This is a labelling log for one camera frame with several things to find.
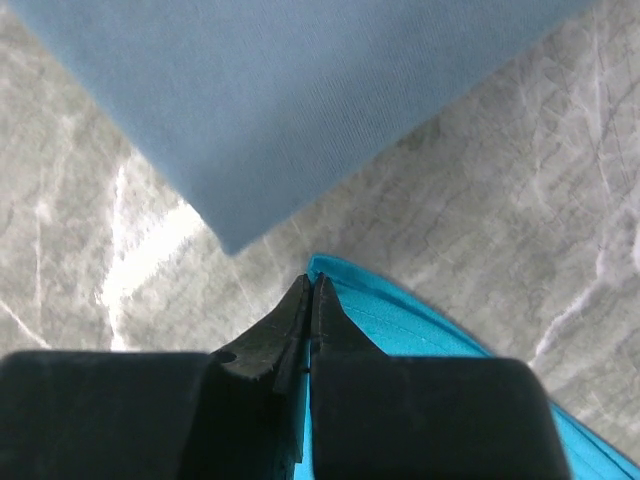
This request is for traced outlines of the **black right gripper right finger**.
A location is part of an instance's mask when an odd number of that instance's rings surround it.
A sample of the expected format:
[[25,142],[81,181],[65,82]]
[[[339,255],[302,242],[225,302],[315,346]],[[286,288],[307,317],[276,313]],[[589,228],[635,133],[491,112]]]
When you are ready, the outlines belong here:
[[310,411],[318,479],[566,479],[547,395],[510,358],[391,356],[320,276]]

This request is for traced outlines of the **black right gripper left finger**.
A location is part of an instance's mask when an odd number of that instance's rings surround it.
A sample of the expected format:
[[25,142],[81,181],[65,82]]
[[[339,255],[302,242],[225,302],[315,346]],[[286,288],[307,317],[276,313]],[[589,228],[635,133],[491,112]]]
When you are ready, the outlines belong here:
[[211,353],[1,361],[5,479],[290,479],[303,454],[311,285]]

